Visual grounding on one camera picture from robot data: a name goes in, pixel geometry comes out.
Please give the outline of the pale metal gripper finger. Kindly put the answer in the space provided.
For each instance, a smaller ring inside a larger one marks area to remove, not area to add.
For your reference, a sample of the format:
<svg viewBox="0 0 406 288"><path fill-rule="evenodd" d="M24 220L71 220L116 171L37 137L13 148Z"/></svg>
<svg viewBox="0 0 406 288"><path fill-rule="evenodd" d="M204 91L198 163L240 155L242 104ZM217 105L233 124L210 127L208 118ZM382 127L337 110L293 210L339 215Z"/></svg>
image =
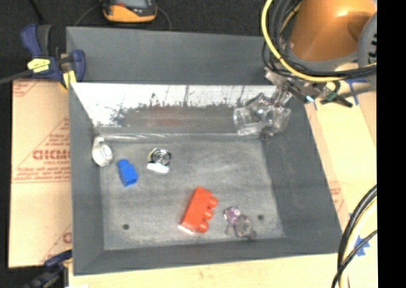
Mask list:
<svg viewBox="0 0 406 288"><path fill-rule="evenodd" d="M277 105L277 95L280 91L285 91L284 88L277 88L274 92L274 94L272 94L272 97L270 98L270 103L272 105Z"/></svg>
<svg viewBox="0 0 406 288"><path fill-rule="evenodd" d="M277 95L277 107L286 108L289 100L292 98L292 93L289 91L280 91Z"/></svg>

